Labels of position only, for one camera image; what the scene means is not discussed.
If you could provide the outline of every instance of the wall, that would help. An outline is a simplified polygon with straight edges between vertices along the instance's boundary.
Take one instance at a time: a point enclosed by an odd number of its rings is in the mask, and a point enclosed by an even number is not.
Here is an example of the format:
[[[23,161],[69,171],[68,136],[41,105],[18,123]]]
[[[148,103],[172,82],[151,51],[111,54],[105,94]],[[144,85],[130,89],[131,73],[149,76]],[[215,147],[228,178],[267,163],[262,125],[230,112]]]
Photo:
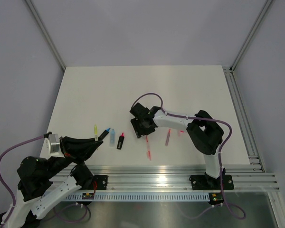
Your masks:
[[[265,0],[33,0],[65,64],[230,66]]]
[[[285,0],[274,2],[236,77],[266,169],[285,199]]]
[[[47,130],[63,73],[24,2],[0,0],[0,154]],[[1,172],[12,190],[16,169],[26,156],[38,156],[42,142],[11,151]],[[11,197],[0,183],[0,213]]]

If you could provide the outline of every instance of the white table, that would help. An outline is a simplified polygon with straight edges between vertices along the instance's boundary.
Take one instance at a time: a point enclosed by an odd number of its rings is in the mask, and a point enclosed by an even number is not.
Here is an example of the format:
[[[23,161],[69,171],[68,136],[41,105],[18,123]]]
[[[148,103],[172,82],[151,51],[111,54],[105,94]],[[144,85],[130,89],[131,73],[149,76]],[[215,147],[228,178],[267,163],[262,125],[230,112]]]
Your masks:
[[[108,135],[87,165],[146,166],[201,165],[203,155],[188,134],[157,128],[148,136],[152,160],[147,158],[146,140],[137,139],[130,119],[130,108],[140,95],[155,92],[162,96],[164,108],[185,114],[207,111],[212,118],[231,124],[233,134],[223,149],[223,164],[249,164],[236,113],[221,66],[100,66],[67,67],[59,90],[48,131],[74,138],[94,137],[108,127],[116,131],[115,144],[124,132],[121,150],[109,146]],[[140,100],[145,107],[159,106],[155,96]],[[221,126],[224,137],[228,128]],[[41,157],[48,158],[46,145]]]

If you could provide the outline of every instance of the yellow highlighter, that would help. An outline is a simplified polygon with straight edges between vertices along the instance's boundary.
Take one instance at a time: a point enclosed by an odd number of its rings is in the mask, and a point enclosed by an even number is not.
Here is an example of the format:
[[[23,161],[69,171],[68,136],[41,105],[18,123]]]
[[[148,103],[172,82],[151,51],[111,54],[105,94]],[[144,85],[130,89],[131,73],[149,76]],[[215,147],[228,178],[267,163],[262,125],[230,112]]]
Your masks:
[[[95,134],[95,141],[98,141],[98,135],[97,135],[97,125],[94,125],[94,134]]]

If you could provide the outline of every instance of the cable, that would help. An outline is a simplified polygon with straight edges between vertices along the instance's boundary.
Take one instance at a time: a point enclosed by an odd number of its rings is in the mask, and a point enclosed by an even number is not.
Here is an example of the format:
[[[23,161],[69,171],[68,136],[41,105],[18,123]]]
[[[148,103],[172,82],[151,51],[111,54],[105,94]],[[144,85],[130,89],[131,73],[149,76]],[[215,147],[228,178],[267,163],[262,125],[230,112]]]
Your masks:
[[[2,160],[2,158],[4,157],[4,155],[7,154],[8,152],[10,152],[11,150],[13,150],[13,149],[15,149],[15,148],[17,148],[17,147],[19,147],[19,146],[25,145],[25,144],[27,144],[27,143],[31,143],[31,142],[33,142],[33,141],[36,141],[36,140],[39,140],[39,139],[43,139],[43,138],[44,138],[44,136],[41,135],[41,136],[39,136],[39,137],[36,137],[36,138],[30,139],[30,140],[21,142],[21,143],[19,143],[19,144],[17,144],[17,145],[14,145],[14,146],[8,148],[5,152],[3,152],[3,153],[0,155],[0,163],[1,163],[1,160]],[[6,217],[5,220],[3,221],[3,224],[0,226],[0,227],[2,228],[2,227],[4,226],[4,224],[8,221],[10,215],[12,214],[12,212],[13,212],[13,210],[14,210],[14,206],[16,205],[16,197],[15,197],[14,193],[12,192],[12,190],[9,188],[9,186],[8,186],[8,185],[5,183],[5,181],[3,180],[2,176],[1,176],[1,172],[0,172],[0,181],[1,181],[1,183],[3,184],[3,186],[6,188],[6,190],[10,193],[11,198],[12,198],[12,200],[13,200],[13,207],[10,209],[10,211],[9,211],[9,213],[8,213],[8,215],[7,215],[7,217]]]
[[[144,96],[147,96],[147,95],[155,95],[157,96],[160,100],[161,100],[161,110],[168,116],[172,116],[172,117],[178,117],[178,118],[184,118],[184,119],[191,119],[191,120],[203,120],[203,121],[211,121],[211,122],[217,122],[217,123],[220,123],[220,124],[224,124],[226,125],[228,128],[229,128],[229,134],[228,136],[226,137],[226,139],[223,141],[223,143],[219,146],[219,149],[218,149],[218,162],[219,162],[219,166],[220,166],[220,169],[219,169],[219,172],[220,172],[220,188],[221,188],[221,192],[222,192],[222,195],[223,195],[223,198],[224,198],[224,205],[226,205],[226,207],[228,208],[229,212],[231,213],[232,216],[234,216],[235,218],[239,219],[239,220],[244,220],[246,218],[246,212],[238,205],[235,205],[235,204],[229,204],[226,200],[226,194],[224,192],[224,187],[223,187],[223,165],[222,165],[222,158],[221,158],[221,152],[222,152],[222,149],[224,147],[224,145],[226,144],[226,142],[228,141],[228,139],[231,137],[231,134],[232,134],[232,127],[230,126],[230,124],[222,121],[222,120],[215,120],[215,119],[208,119],[208,118],[201,118],[201,117],[193,117],[193,116],[184,116],[184,115],[176,115],[176,114],[171,114],[171,113],[168,113],[167,111],[164,110],[163,108],[163,100],[161,98],[161,96],[159,96],[158,94],[156,93],[146,93],[146,94],[143,94],[141,95],[139,98],[137,98],[135,100],[135,102],[133,103],[132,107],[137,103],[137,101],[139,101],[142,97]],[[230,208],[230,206],[232,207],[236,207],[238,208],[240,211],[243,212],[243,216],[240,217],[238,215],[236,215]]]
[[[81,222],[86,217],[87,213],[89,213],[89,218],[88,218],[88,220],[89,220],[91,218],[91,210],[90,210],[90,208],[88,208],[85,205],[82,205],[85,208],[85,213],[84,213],[84,215],[80,219],[77,219],[77,220],[67,220],[67,219],[64,219],[64,218],[62,218],[60,216],[60,213],[65,211],[66,209],[68,209],[70,207],[79,206],[79,205],[80,204],[78,204],[78,203],[73,203],[73,204],[67,205],[66,207],[62,208],[59,212],[57,212],[55,207],[54,207],[53,208],[54,215],[49,217],[49,218],[47,218],[47,219],[43,219],[42,222],[48,222],[51,219],[53,219],[54,217],[57,217],[58,219],[60,219],[61,221],[66,222],[66,223],[78,223],[78,222]]]

